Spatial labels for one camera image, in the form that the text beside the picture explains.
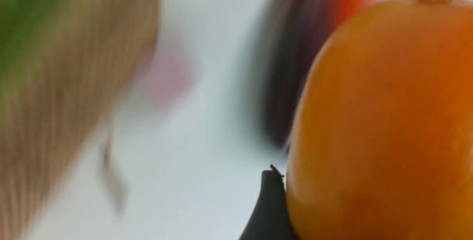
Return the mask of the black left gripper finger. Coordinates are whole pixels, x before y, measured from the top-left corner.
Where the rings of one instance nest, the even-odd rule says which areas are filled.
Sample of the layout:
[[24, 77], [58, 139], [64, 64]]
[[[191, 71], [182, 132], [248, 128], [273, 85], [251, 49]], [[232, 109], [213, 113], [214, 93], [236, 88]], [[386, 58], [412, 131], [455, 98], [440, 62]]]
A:
[[297, 240], [286, 206], [284, 175], [271, 165], [262, 171], [257, 203], [240, 240]]

